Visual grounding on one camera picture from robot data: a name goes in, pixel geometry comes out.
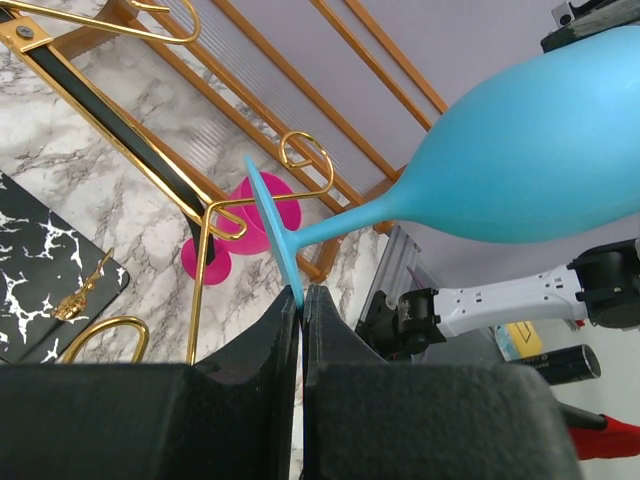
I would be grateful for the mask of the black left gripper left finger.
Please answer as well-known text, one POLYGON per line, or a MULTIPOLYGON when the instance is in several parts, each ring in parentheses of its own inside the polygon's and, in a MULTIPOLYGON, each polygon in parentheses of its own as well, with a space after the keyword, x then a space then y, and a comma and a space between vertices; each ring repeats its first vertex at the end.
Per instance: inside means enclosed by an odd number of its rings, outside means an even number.
POLYGON ((290 289, 194 365, 1 370, 5 479, 285 479, 298 318, 290 289))

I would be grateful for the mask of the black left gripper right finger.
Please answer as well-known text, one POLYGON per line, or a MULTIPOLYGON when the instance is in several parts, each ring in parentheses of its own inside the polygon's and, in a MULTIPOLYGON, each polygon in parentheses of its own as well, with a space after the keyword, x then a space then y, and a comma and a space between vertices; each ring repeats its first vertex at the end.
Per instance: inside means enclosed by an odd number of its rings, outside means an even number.
POLYGON ((518 365, 386 362, 330 291, 303 313, 307 479, 578 479, 560 408, 518 365))

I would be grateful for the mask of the pink wine glass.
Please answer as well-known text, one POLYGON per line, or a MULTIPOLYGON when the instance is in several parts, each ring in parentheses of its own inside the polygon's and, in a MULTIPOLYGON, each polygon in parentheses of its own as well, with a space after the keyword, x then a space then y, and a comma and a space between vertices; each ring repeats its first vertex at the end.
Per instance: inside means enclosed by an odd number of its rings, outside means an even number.
MULTIPOLYGON (((261 176, 270 193, 285 195, 293 193, 289 185, 280 177, 269 172, 261 172, 261 176)), ((253 197, 251 184, 246 177, 232 192, 230 199, 253 197)), ((276 201, 277 209, 283 224, 290 230, 297 230, 303 220, 301 206, 297 200, 276 201)), ((232 213, 247 222, 247 232, 239 240, 227 241, 214 237, 214 260, 205 266, 204 285, 218 285, 224 282, 232 270, 231 254, 240 256, 257 255, 267 251, 270 247, 267 234, 258 209, 253 204, 231 207, 232 213)), ((218 228, 224 231, 235 231, 237 225, 222 216, 216 217, 218 228)), ((185 272, 195 279, 197 268, 197 247, 193 239, 187 240, 181 250, 181 262, 185 272)))

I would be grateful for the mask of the blue wine glass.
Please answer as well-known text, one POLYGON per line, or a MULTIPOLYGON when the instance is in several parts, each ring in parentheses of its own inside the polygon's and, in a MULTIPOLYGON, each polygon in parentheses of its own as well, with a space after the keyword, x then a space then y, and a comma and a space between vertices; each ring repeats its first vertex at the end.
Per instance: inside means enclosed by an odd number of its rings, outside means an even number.
POLYGON ((376 199, 292 231, 253 163, 248 178, 297 305, 297 252, 385 221, 486 243, 581 234, 639 210, 639 29, 616 27, 482 82, 426 134, 376 199))

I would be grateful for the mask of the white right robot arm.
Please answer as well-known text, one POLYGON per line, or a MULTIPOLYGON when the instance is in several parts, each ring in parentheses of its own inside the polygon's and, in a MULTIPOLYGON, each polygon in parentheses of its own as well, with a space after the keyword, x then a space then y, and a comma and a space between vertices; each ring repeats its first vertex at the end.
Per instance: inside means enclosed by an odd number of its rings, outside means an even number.
POLYGON ((395 307, 378 291, 356 332, 382 358, 398 360, 474 330, 554 319, 638 327, 638 240, 593 247, 567 265, 520 279, 409 291, 395 307))

